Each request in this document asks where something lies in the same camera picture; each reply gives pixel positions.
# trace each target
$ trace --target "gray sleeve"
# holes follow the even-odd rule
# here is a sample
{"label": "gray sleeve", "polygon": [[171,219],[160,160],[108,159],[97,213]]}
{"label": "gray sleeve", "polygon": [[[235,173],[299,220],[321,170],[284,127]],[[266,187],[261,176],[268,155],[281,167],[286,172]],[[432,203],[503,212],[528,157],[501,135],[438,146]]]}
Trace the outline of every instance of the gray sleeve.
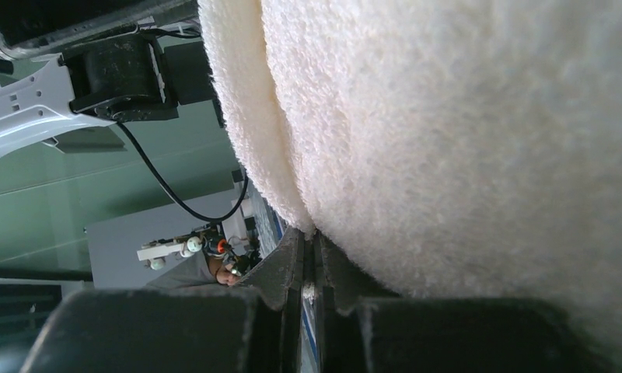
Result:
{"label": "gray sleeve", "polygon": [[208,260],[205,255],[198,253],[149,282],[144,289],[171,290],[205,284],[217,284],[217,280],[208,270]]}

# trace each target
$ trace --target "cable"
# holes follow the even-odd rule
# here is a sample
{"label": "cable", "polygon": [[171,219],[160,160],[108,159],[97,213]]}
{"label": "cable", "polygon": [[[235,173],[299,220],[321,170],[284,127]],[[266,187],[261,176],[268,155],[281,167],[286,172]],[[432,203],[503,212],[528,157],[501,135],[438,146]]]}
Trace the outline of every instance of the cable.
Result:
{"label": "cable", "polygon": [[185,33],[176,33],[173,31],[167,31],[163,29],[149,29],[149,30],[142,30],[142,32],[152,33],[153,35],[156,35],[157,37],[177,37],[179,39],[196,39],[198,37],[201,37],[200,33],[185,34]]}
{"label": "cable", "polygon": [[198,212],[192,210],[189,206],[187,206],[185,204],[185,202],[183,202],[183,200],[181,200],[176,195],[176,193],[173,192],[173,190],[171,189],[169,184],[167,184],[166,181],[162,178],[162,176],[160,176],[160,173],[158,173],[158,170],[155,168],[153,163],[151,163],[151,160],[149,159],[149,157],[146,155],[146,153],[144,153],[144,149],[142,149],[142,146],[139,144],[139,142],[137,142],[137,139],[135,138],[135,136],[132,135],[132,133],[128,130],[128,128],[125,127],[125,125],[123,123],[121,123],[121,122],[117,122],[117,126],[128,137],[128,140],[130,140],[130,142],[133,144],[133,146],[137,150],[137,153],[139,153],[139,156],[142,157],[142,159],[144,160],[144,163],[146,163],[146,166],[151,170],[151,173],[158,180],[158,183],[160,183],[160,186],[165,190],[165,193],[167,193],[169,198],[171,198],[171,200],[173,200],[177,205],[181,206],[185,211],[190,213],[190,215],[194,216],[195,218],[197,218],[199,220],[207,221],[209,223],[221,223],[224,220],[230,218],[231,215],[236,213],[236,211],[238,211],[238,209],[240,208],[241,203],[245,199],[245,195],[247,194],[247,184],[249,183],[249,179],[247,179],[247,174],[246,173],[244,175],[243,191],[240,192],[240,197],[238,197],[238,201],[236,202],[236,205],[233,206],[231,211],[229,211],[228,214],[226,214],[226,215],[224,215],[224,216],[222,216],[220,218],[210,218],[208,216],[204,216],[204,215],[199,214]]}

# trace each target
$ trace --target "towel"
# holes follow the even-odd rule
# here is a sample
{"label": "towel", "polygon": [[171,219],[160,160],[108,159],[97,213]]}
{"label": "towel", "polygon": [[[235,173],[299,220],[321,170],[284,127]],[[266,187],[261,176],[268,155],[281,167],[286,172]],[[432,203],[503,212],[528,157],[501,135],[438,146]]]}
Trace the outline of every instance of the towel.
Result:
{"label": "towel", "polygon": [[236,155],[419,298],[534,297],[622,370],[622,0],[199,0]]}

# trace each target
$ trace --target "white robotic arm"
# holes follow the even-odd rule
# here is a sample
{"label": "white robotic arm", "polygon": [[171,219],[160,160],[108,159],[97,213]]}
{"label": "white robotic arm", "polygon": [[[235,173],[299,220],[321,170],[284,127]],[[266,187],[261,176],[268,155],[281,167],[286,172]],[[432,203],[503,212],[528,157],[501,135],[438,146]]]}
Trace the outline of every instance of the white robotic arm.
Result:
{"label": "white robotic arm", "polygon": [[16,149],[114,120],[73,113],[75,93],[68,67],[50,60],[18,82],[0,87],[0,158]]}

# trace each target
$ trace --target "green wall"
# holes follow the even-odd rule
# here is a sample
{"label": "green wall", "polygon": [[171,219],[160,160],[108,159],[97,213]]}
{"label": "green wall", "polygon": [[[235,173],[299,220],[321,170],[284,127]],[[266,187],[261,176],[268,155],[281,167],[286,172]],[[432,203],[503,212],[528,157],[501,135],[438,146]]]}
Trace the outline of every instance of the green wall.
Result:
{"label": "green wall", "polygon": [[[28,75],[36,64],[19,64]],[[180,118],[129,123],[162,176],[183,198],[232,187],[239,165],[209,102]],[[137,152],[64,155],[35,144],[0,159],[0,267],[90,270],[84,227],[168,204]]]}

